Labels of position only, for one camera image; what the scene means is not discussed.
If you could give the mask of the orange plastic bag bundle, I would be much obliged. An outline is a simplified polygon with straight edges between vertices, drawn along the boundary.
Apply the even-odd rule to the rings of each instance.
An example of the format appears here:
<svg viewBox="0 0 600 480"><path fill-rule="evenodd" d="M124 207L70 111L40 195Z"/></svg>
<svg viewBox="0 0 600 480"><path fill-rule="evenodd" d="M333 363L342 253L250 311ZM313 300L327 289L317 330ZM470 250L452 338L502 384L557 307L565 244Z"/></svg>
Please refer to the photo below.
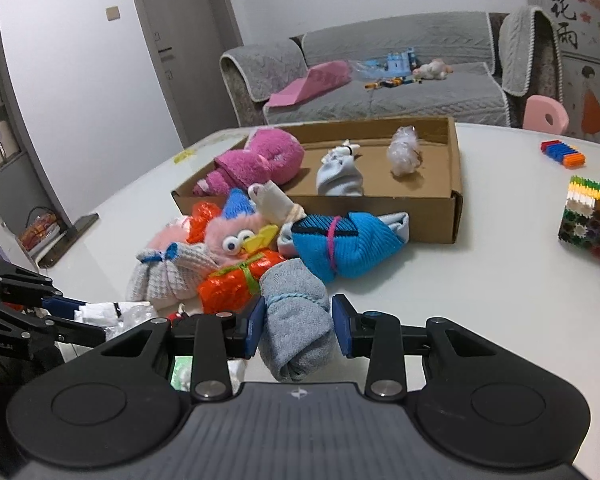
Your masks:
<svg viewBox="0 0 600 480"><path fill-rule="evenodd" d="M211 220L221 215L221 208L214 203L198 202L193 206L189 217L189 227L186 242L198 244L204 241L204 234Z"/></svg>

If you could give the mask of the pink fluffy bird toy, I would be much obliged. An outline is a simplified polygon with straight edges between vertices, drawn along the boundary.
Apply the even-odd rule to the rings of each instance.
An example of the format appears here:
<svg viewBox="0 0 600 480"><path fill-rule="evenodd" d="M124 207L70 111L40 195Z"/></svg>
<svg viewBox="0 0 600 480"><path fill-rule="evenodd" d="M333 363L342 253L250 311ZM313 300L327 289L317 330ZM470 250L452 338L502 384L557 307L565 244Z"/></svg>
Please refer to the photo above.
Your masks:
<svg viewBox="0 0 600 480"><path fill-rule="evenodd" d="M243 190L232 188L219 217L207 224L204 244L219 266L234 266L269 248L278 230L254 209Z"/></svg>

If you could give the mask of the white cloth green band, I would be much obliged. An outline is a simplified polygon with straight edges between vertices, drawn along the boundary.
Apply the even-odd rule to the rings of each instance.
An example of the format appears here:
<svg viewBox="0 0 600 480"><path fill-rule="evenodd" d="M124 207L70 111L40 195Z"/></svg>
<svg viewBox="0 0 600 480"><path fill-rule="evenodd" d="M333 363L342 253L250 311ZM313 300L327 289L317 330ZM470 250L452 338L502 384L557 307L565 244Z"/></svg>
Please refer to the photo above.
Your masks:
<svg viewBox="0 0 600 480"><path fill-rule="evenodd" d="M156 316L157 311L148 301L81 304L74 311L76 322L102 328L106 340L114 339Z"/></svg>

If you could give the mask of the small colourful brick strip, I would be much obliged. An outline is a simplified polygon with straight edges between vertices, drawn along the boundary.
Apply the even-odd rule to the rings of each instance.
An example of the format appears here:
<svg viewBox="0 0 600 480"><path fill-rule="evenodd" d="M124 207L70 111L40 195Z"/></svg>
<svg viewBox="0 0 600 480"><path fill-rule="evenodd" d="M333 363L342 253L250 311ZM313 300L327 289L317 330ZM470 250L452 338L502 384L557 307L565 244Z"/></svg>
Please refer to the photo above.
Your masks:
<svg viewBox="0 0 600 480"><path fill-rule="evenodd" d="M559 140L544 141L540 144L541 152L567 169L578 169L585 165L585 156L572 146Z"/></svg>

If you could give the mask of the white cloth beige band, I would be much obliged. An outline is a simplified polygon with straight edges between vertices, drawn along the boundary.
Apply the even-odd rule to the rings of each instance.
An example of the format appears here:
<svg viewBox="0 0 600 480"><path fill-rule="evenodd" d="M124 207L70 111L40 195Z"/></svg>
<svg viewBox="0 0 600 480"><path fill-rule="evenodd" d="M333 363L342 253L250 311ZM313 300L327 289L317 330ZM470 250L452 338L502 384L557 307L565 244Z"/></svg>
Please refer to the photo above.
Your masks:
<svg viewBox="0 0 600 480"><path fill-rule="evenodd" d="M294 223L306 216L304 208L293 202L273 181L253 183L247 194L257 213L276 226Z"/></svg>

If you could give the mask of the yellow wrapper on table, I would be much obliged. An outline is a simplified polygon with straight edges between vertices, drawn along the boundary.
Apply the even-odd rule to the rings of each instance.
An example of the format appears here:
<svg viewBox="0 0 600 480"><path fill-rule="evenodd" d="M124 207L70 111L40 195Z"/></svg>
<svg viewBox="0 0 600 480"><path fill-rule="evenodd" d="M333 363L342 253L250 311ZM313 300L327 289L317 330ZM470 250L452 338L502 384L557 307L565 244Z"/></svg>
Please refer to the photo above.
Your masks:
<svg viewBox="0 0 600 480"><path fill-rule="evenodd" d="M188 148L187 150L179 152L177 155L173 157L174 164L179 164L180 162L184 162L184 160L189 159L189 157L193 157L196 154L196 151L192 148Z"/></svg>

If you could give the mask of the grey sofa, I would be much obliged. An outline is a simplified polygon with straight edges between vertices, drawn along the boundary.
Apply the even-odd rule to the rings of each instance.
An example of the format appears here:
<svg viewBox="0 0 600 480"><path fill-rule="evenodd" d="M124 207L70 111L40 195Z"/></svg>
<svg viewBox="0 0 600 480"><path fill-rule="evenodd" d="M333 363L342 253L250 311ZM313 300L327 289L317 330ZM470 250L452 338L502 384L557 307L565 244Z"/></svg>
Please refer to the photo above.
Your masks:
<svg viewBox="0 0 600 480"><path fill-rule="evenodd" d="M440 58L453 73L423 81L413 72L382 76L387 55L407 48L415 50L415 68ZM330 61L349 63L348 84L300 105L268 107L273 93ZM564 98L557 34L538 6L410 14L314 30L228 50L220 70L243 127L400 115L519 127L529 96Z"/></svg>

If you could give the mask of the pink fur pompom keychain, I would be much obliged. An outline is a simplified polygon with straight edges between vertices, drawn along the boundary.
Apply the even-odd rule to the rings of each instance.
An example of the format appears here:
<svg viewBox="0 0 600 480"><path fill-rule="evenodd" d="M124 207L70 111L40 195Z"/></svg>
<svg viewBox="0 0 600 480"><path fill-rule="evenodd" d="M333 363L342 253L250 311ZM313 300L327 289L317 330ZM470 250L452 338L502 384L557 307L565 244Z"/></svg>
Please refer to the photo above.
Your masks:
<svg viewBox="0 0 600 480"><path fill-rule="evenodd" d="M200 246L188 244L188 229L179 224L166 226L142 249L136 258L140 262L181 262L193 258Z"/></svg>

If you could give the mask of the door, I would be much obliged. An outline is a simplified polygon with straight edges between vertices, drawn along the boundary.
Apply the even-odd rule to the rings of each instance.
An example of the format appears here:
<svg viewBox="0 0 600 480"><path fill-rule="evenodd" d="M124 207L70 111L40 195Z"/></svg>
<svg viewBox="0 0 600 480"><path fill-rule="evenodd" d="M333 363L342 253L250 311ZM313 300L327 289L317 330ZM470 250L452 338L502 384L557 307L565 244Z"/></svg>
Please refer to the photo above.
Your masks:
<svg viewBox="0 0 600 480"><path fill-rule="evenodd" d="M230 0L134 0L151 61L185 146L237 125L220 71L242 44Z"/></svg>

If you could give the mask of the light grey knit pouch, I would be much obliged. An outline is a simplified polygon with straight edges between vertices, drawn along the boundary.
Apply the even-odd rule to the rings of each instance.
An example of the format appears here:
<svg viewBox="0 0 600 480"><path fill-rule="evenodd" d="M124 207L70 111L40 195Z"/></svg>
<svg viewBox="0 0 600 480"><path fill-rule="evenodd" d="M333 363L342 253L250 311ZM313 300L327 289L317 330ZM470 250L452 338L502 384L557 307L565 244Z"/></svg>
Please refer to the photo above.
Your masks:
<svg viewBox="0 0 600 480"><path fill-rule="evenodd" d="M136 266L125 299L148 301L156 309L197 296L205 278L219 270L204 243L171 243L166 249L146 248L136 255Z"/></svg>

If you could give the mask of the blue knit cloth bundle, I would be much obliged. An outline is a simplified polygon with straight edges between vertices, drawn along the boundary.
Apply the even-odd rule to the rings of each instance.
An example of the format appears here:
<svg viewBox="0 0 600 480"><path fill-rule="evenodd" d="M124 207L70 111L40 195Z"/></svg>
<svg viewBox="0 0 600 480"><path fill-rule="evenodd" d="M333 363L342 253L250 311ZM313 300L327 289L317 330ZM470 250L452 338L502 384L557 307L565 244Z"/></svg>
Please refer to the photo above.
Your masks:
<svg viewBox="0 0 600 480"><path fill-rule="evenodd" d="M395 255L410 238L410 216L394 212L374 216L308 214L280 228L277 248L286 258L298 257L325 283L338 276L359 278Z"/></svg>

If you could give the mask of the blue toy castle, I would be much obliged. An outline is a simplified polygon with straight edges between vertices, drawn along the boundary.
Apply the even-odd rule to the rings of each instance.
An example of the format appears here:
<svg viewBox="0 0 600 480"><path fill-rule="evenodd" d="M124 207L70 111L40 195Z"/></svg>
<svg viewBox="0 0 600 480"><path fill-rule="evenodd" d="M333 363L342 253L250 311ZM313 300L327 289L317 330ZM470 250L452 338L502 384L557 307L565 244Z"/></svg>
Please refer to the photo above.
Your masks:
<svg viewBox="0 0 600 480"><path fill-rule="evenodd" d="M417 58L413 48L402 52L392 52L386 57L385 62L379 65L382 76L408 77L417 65Z"/></svg>

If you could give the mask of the grey-blue cloth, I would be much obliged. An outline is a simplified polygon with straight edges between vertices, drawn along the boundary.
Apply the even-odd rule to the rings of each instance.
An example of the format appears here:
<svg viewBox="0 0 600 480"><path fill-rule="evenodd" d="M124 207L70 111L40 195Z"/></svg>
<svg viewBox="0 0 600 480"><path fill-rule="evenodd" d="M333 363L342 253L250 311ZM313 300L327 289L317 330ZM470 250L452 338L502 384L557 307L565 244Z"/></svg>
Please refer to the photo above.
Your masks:
<svg viewBox="0 0 600 480"><path fill-rule="evenodd" d="M298 258L268 269L260 279L265 322L262 361L279 382L301 382L334 356L336 336L328 292Z"/></svg>

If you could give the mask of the brown cardboard box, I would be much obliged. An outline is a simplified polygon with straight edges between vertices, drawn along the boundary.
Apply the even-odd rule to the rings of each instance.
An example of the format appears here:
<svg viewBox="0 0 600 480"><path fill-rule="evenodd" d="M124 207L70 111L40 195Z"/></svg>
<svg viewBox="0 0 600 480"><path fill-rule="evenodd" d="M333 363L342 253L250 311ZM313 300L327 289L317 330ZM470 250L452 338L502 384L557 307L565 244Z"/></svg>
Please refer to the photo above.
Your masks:
<svg viewBox="0 0 600 480"><path fill-rule="evenodd" d="M422 164L406 176L391 172L388 148L401 127L413 126ZM462 173L455 122L449 117L399 116L348 122L281 125L304 149L298 172L280 188L309 214L343 216L366 211L375 216L405 211L411 240L453 244L463 210ZM321 196L316 176L321 158L348 140L358 144L355 167L362 174L360 196Z"/></svg>

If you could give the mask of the pink foam wedge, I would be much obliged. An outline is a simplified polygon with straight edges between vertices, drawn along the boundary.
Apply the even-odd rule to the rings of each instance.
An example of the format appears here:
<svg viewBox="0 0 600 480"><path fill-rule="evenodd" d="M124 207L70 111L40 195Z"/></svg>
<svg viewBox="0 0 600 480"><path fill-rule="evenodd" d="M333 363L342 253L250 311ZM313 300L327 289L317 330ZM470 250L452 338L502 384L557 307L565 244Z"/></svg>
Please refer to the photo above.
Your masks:
<svg viewBox="0 0 600 480"><path fill-rule="evenodd" d="M351 69L347 61L330 61L311 67L306 76L273 93L268 100L269 108L292 107L311 101L351 81Z"/></svg>

